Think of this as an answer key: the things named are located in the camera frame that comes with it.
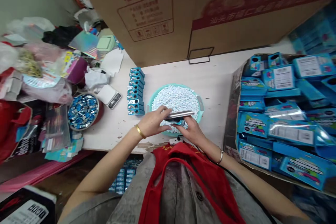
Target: silver bracelet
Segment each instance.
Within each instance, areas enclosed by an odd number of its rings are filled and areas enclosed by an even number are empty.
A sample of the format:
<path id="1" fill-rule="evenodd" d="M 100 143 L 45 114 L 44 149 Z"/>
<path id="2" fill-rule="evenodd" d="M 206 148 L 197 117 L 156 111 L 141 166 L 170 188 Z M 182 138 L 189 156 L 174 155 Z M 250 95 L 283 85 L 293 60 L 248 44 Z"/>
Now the silver bracelet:
<path id="1" fill-rule="evenodd" d="M 217 163 L 218 165 L 219 165 L 219 163 L 220 163 L 220 162 L 222 161 L 222 159 L 223 159 L 223 153 L 224 153 L 224 151 L 221 150 L 221 151 L 220 151 L 220 156 L 221 156 L 221 157 L 220 157 L 219 162 Z"/>

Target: brown cardboard box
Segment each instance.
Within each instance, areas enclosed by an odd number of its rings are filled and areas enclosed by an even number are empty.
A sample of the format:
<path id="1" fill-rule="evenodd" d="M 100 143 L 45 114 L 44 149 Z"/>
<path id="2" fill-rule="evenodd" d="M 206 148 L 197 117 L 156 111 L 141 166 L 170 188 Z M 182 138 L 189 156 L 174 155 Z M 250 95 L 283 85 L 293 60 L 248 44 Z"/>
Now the brown cardboard box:
<path id="1" fill-rule="evenodd" d="M 258 54 L 261 56 L 262 60 L 267 59 L 269 54 Z M 282 54 L 284 57 L 286 57 L 289 61 L 293 60 L 294 58 L 303 57 L 306 55 L 289 55 L 289 54 Z M 241 91 L 241 79 L 242 79 L 242 73 L 244 70 L 244 66 L 248 63 L 249 60 L 247 60 L 243 65 L 241 65 L 233 74 L 232 74 L 232 84 L 231 84 L 231 90 L 230 90 L 230 99 L 229 99 L 229 106 L 226 116 L 226 124 L 225 124 L 225 133 L 224 133 L 224 141 L 223 141 L 223 149 L 225 152 L 230 155 L 231 157 L 235 158 L 238 162 L 244 163 L 248 167 L 256 170 L 256 174 L 262 172 L 269 176 L 278 178 L 280 180 L 297 184 L 302 187 L 315 190 L 317 189 L 309 186 L 306 183 L 303 183 L 299 180 L 284 176 L 280 173 L 276 173 L 273 171 L 268 171 L 263 168 L 260 168 L 258 166 L 255 166 L 251 163 L 243 161 L 238 153 L 237 150 L 237 119 L 238 119 L 238 110 L 239 110 L 239 104 L 240 104 L 240 91 Z M 336 197 L 336 177 L 330 177 L 326 180 L 323 193 Z"/>
<path id="2" fill-rule="evenodd" d="M 139 67 L 278 42 L 330 0 L 90 0 Z"/>
<path id="3" fill-rule="evenodd" d="M 197 0 L 190 58 L 276 43 L 329 1 Z"/>

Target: bowl of blue caps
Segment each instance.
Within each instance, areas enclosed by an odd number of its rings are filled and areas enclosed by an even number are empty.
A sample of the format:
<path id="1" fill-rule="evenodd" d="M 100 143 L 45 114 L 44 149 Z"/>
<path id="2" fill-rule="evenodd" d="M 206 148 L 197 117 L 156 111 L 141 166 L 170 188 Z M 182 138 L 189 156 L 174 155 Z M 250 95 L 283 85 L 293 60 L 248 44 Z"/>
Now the bowl of blue caps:
<path id="1" fill-rule="evenodd" d="M 91 93 L 76 96 L 68 111 L 70 128 L 82 131 L 98 122 L 102 116 L 102 106 L 98 98 Z"/>

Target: person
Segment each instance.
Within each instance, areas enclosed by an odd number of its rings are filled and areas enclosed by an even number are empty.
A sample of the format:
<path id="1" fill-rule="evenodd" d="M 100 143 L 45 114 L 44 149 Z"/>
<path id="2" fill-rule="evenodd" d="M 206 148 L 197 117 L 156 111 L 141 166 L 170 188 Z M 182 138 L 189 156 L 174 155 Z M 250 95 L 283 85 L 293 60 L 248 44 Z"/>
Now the person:
<path id="1" fill-rule="evenodd" d="M 123 196 L 109 192 L 140 140 L 171 129 L 160 126 L 171 112 L 161 106 L 145 114 L 75 189 L 58 223 L 313 223 L 207 139 L 192 117 L 184 118 L 187 129 L 173 126 L 197 148 L 159 147 L 144 156 Z"/>

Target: white candy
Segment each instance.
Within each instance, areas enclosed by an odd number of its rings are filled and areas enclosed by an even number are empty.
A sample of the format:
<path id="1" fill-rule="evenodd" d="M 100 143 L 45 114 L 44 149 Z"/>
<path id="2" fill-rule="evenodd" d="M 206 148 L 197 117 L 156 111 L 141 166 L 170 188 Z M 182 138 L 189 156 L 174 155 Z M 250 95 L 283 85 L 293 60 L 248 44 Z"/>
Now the white candy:
<path id="1" fill-rule="evenodd" d="M 181 112 L 185 110 L 194 111 L 195 114 L 192 117 L 196 120 L 198 116 L 198 101 L 197 96 L 193 93 L 193 90 L 180 86 L 171 86 L 161 89 L 156 95 L 152 103 L 152 111 L 157 110 L 161 105 L 167 108 L 173 109 L 173 112 Z M 162 121 L 162 125 L 171 125 L 170 122 Z M 171 127 L 173 130 L 168 130 L 171 133 L 180 133 L 175 127 Z"/>

